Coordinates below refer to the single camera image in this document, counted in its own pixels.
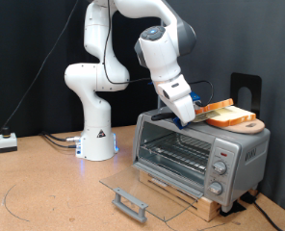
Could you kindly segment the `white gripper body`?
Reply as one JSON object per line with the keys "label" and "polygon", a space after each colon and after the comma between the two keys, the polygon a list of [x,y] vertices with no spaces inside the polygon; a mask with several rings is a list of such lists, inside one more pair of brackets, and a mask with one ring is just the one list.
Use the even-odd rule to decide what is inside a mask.
{"label": "white gripper body", "polygon": [[195,111],[191,88],[182,74],[165,82],[155,82],[154,86],[160,99],[183,123],[194,120]]}

